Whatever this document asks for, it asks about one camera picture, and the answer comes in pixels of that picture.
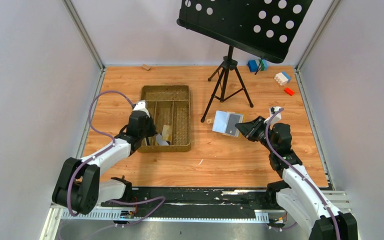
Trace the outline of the beige illustrated card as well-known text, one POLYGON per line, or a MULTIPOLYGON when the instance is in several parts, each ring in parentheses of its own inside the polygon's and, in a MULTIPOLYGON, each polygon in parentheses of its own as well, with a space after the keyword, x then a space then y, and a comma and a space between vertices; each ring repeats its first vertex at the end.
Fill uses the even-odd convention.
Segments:
POLYGON ((172 133, 173 133, 172 126, 171 125, 164 125, 162 127, 162 131, 161 131, 162 140, 166 141, 166 142, 171 142, 172 141, 172 133))

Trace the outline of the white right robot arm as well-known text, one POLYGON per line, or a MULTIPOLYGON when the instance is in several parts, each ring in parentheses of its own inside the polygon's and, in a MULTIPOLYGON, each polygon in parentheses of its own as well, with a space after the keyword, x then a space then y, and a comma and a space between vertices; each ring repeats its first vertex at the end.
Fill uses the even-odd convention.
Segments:
POLYGON ((281 180, 267 185, 265 199, 286 210, 309 240, 359 238, 356 218, 328 200, 292 149, 290 125, 278 122, 269 126, 269 120, 259 116, 235 127, 247 140, 269 150, 270 166, 281 180))

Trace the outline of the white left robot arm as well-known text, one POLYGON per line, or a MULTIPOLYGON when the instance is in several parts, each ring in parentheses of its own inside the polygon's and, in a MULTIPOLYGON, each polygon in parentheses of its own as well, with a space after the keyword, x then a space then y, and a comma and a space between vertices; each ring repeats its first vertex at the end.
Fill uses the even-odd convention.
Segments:
POLYGON ((80 159, 69 157, 65 160, 52 193, 52 201, 68 208, 76 216, 90 213, 98 203, 121 199, 127 181, 114 177, 100 183, 101 175, 135 153, 144 139, 156 134, 149 111, 133 110, 128 124, 104 148, 80 159))

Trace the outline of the yellow leather card holder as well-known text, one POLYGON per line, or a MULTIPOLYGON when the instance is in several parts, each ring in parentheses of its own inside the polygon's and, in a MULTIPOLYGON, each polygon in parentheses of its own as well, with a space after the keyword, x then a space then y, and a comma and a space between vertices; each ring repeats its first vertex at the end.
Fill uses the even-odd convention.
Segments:
POLYGON ((227 134, 225 134, 225 129, 227 126, 229 113, 236 113, 236 112, 221 111, 221 110, 217 110, 215 112, 215 116, 214 116, 214 119, 212 121, 212 131, 213 132, 228 136, 227 134))

